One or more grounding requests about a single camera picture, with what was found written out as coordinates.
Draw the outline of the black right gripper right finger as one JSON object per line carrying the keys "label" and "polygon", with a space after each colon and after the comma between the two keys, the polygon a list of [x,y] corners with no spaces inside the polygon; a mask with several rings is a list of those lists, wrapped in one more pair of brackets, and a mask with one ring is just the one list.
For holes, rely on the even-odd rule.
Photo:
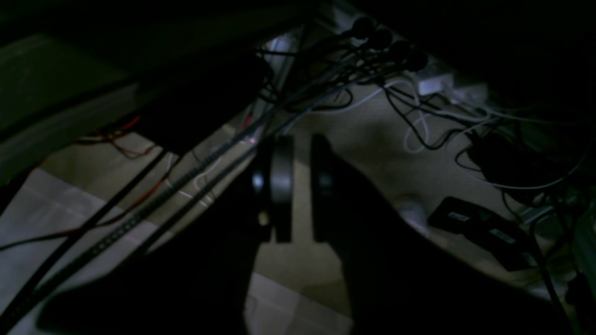
{"label": "black right gripper right finger", "polygon": [[324,135],[311,141],[314,238],[341,261],[354,335],[569,335],[553,303],[441,250]]}

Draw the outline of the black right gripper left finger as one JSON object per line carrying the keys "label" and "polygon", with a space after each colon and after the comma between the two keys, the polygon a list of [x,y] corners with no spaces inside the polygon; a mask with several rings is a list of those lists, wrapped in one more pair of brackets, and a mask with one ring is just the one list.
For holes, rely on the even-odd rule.
{"label": "black right gripper left finger", "polygon": [[243,320],[263,242],[292,239],[294,139],[267,140],[203,214],[153,251],[141,244],[109,274],[51,298],[37,318],[58,335],[191,335]]}

